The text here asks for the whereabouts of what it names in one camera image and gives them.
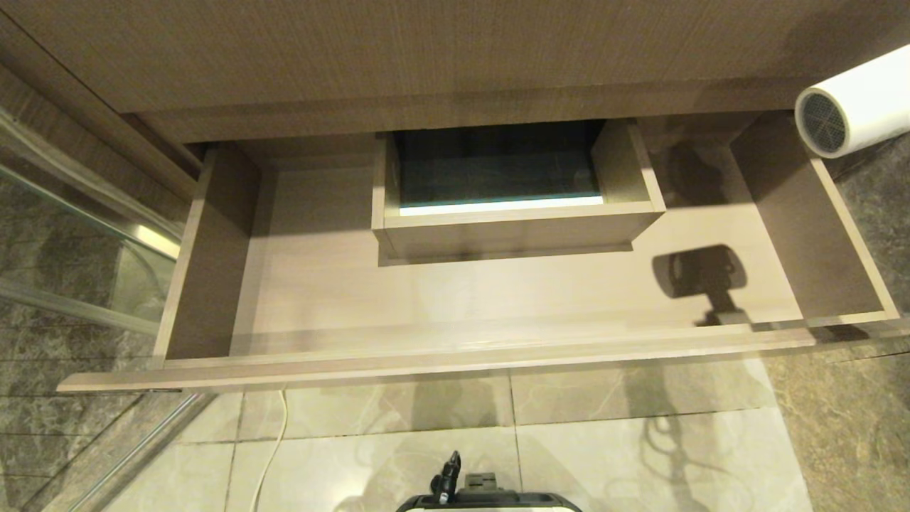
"tile floor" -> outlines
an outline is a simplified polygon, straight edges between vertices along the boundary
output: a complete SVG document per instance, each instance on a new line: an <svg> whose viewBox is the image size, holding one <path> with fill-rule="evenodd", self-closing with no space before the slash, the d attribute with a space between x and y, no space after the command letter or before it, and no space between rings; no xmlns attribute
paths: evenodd
<svg viewBox="0 0 910 512"><path fill-rule="evenodd" d="M263 512L394 511L453 449L501 486L586 512L811 511L759 360L288 390ZM277 392L223 394L108 511L250 509Z"/></svg>

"wooden drawer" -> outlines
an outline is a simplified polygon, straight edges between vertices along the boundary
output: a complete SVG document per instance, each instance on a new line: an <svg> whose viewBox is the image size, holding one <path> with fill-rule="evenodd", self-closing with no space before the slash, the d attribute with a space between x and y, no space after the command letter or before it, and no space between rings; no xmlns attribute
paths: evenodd
<svg viewBox="0 0 910 512"><path fill-rule="evenodd" d="M388 148L373 168L260 173L223 143L199 182L158 369L59 389L262 389L910 332L792 118L765 115L730 144L658 139L645 144L662 200L648 197L666 212L632 251L390 266L372 232Z"/></svg>
<svg viewBox="0 0 910 512"><path fill-rule="evenodd" d="M403 216L391 135L380 136L377 154L372 228L391 261L629 251L666 210L634 121L608 121L591 147L602 204Z"/></svg>

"inner compartment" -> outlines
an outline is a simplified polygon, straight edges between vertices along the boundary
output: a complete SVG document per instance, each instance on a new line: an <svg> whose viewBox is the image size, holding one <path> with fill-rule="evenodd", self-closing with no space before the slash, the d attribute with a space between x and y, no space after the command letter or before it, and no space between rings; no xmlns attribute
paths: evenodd
<svg viewBox="0 0 910 512"><path fill-rule="evenodd" d="M733 137L669 144L665 135L645 143L666 212L632 251L387 267L371 230L371 166L295 166L287 152L248 150L262 180L229 339L206 345L175 334L167 359L622 344L710 326L750 333L756 324L893 315L791 119L750 128L735 155ZM375 142L364 138L364 148ZM186 300L206 297L194 290Z"/></svg>
<svg viewBox="0 0 910 512"><path fill-rule="evenodd" d="M399 215L603 204L604 121L398 131Z"/></svg>

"power cord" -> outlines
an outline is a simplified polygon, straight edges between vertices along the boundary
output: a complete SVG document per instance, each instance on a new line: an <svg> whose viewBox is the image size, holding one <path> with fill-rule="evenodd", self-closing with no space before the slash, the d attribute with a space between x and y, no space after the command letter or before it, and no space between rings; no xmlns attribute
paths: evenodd
<svg viewBox="0 0 910 512"><path fill-rule="evenodd" d="M275 460L275 454L278 452L278 447L281 446L281 441L284 439L284 433L288 430L288 398L285 396L285 390L282 389L279 391L278 396L281 397L281 408L284 411L284 417L281 420L281 432L278 434L278 440L275 442L275 447L272 448L272 455L268 457L266 467L262 470L262 476L259 477L259 483L256 485L256 492L253 493L253 502L249 507L249 512L256 512L259 506L259 493L262 491L262 485L266 481L268 468L272 465L272 461Z"/></svg>

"drawer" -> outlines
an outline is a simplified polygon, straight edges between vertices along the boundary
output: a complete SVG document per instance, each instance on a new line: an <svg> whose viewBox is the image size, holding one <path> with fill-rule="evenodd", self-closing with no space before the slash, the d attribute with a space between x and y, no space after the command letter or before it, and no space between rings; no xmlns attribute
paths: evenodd
<svg viewBox="0 0 910 512"><path fill-rule="evenodd" d="M635 149L634 124L608 126ZM631 201L653 217L630 251L484 259L481 247L397 265L380 247L389 216L377 225L387 139L373 141L372 167L267 172L221 143L193 202L157 369L75 374L59 390L263 389L910 333L792 117L740 131L679 145L656 133L626 153L629 176L653 179L647 201ZM607 229L614 214L595 217Z"/></svg>
<svg viewBox="0 0 910 512"><path fill-rule="evenodd" d="M448 171L450 176L455 175L455 179L449 177L443 177L443 179L455 180L456 186L467 188L470 185L462 183L462 181L467 182L473 179L482 183L483 177L465 176L468 173L459 172L459 167L481 167L486 164L488 169L482 170L487 170L488 173L501 175L510 170L516 177L521 178L530 174L528 169L520 167L521 164L526 167L536 164L535 168L549 164L550 167L557 169L560 166L559 155L562 154L564 161L570 161L562 164L564 168L569 167L566 163L575 163L577 160L590 162L592 175L596 178L594 181L596 181L597 187L594 190L599 192L599 197L503 200L481 202L480 204L474 202L402 208L400 175L403 166L399 162L394 138L391 134L383 135L379 139L377 149L379 156L376 159L376 174L373 182L372 229L379 242L380 250L389 258L389 261L402 263L465 261L582 252L630 251L632 241L660 218L665 211L663 198L657 179L654 177L642 135L633 120L607 121L589 148L582 142L582 147L575 148L574 152L559 153L531 144L531 147L528 148L530 154L518 157L503 154L500 149L496 148L518 145L510 144L515 141L508 138L508 132L505 134L495 131L490 133L490 127L460 129L465 131L452 133L452 130L433 130L441 133L435 135L431 131L429 136L426 135L428 132L413 136L414 138L420 137L419 142L424 142L434 148L439 147L439 149L436 154L429 151L427 151L429 155L421 154L420 159L410 162L411 167L416 168L420 164L420 172L430 174L434 165L443 166L426 162L449 163L445 169L437 170L436 174L431 177L437 178L439 174ZM581 131L579 122L551 123L542 135L569 138L570 135ZM521 133L521 135L528 137L535 133ZM479 138L497 136L499 136L498 140L481 141L483 143L481 149L486 150L486 154L481 158L428 158L428 156L436 156L447 151L451 152L453 146L456 145L470 145L458 144L465 138L472 138L471 142L476 144ZM438 140L448 142L452 138L457 139L455 144L442 144ZM503 169L507 167L508 158L517 159L518 161L515 162L517 165L512 166L519 168ZM587 171L583 163L578 167ZM412 175L419 175L419 173L413 171ZM414 176L412 181L418 178L420 176ZM544 176L543 180L556 181L556 185L562 184L559 181L569 181L568 179L555 179L553 176ZM578 202L578 199L596 200L600 204L529 207L529 205L547 203ZM524 207L516 209L510 205L524 205ZM485 208L496 208L496 210L483 210ZM406 212L414 210L442 210L442 212L406 215Z"/></svg>

